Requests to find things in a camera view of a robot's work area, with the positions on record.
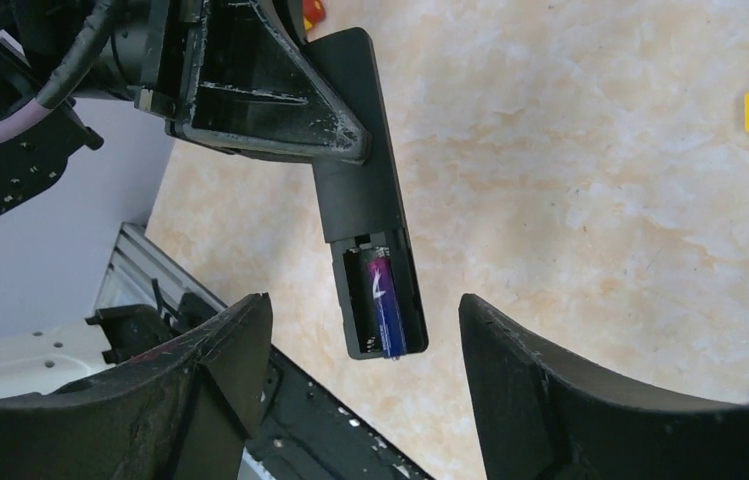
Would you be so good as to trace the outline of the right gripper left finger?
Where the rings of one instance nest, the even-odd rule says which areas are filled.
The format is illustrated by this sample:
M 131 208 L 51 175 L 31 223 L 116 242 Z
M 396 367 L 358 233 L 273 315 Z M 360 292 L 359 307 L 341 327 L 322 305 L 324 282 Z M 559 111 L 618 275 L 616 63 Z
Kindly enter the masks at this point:
M 267 294 L 55 392 L 0 399 L 0 479 L 233 479 L 261 423 Z

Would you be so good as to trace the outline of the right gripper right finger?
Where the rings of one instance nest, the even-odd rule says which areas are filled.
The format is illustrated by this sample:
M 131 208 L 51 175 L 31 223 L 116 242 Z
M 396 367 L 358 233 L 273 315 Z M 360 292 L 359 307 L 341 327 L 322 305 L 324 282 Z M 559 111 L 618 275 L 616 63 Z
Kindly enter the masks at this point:
M 749 404 L 621 375 L 474 294 L 459 322 L 489 478 L 749 479 Z

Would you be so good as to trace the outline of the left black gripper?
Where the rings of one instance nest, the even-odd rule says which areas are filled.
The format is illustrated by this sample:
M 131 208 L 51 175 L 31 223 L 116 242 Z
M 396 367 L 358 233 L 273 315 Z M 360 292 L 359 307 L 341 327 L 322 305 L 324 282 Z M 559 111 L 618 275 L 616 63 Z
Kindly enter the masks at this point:
M 285 162 L 362 164 L 371 136 L 306 57 L 301 1 L 152 1 L 135 106 L 177 139 Z

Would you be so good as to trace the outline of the purple blue battery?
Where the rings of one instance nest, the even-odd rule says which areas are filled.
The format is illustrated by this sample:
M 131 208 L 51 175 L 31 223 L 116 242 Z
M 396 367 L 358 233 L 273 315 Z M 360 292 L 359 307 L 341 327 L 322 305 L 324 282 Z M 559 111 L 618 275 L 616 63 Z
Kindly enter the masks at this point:
M 397 359 L 408 353 L 408 346 L 388 249 L 372 248 L 365 256 L 365 266 L 383 356 Z

